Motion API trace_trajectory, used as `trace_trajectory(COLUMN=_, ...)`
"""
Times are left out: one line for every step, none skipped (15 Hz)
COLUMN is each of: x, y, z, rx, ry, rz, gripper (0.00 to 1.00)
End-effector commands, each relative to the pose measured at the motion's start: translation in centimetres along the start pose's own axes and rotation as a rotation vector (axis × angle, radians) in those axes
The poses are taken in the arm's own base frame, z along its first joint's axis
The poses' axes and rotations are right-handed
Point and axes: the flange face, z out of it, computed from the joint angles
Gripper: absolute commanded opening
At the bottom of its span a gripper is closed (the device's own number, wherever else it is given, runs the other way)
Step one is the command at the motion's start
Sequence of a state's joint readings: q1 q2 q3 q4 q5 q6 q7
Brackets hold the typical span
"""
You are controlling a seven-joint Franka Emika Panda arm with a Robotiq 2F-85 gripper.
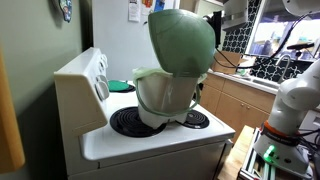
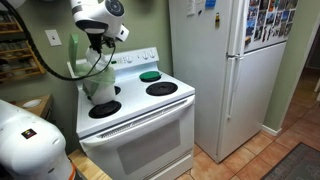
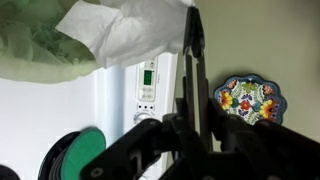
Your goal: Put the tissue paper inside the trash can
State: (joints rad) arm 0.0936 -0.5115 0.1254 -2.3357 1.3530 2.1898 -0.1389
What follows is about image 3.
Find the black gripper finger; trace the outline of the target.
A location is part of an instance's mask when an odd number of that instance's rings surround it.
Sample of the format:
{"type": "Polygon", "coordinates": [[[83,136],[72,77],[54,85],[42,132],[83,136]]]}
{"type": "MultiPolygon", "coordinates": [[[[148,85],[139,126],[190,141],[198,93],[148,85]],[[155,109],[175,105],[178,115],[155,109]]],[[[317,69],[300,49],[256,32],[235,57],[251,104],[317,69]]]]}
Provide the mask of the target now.
{"type": "Polygon", "coordinates": [[[197,58],[197,82],[198,82],[198,100],[200,117],[200,138],[207,150],[213,148],[212,137],[209,130],[208,121],[208,84],[206,79],[205,57],[204,57],[204,31],[202,27],[199,10],[196,10],[196,50],[194,52],[197,58]]]}
{"type": "Polygon", "coordinates": [[[190,127],[195,129],[195,113],[194,113],[194,92],[193,92],[193,63],[192,56],[189,54],[190,48],[193,43],[194,34],[194,13],[196,8],[189,7],[186,16],[184,44],[183,44],[183,57],[184,57],[184,71],[183,78],[184,99],[186,101],[187,114],[190,127]]]}

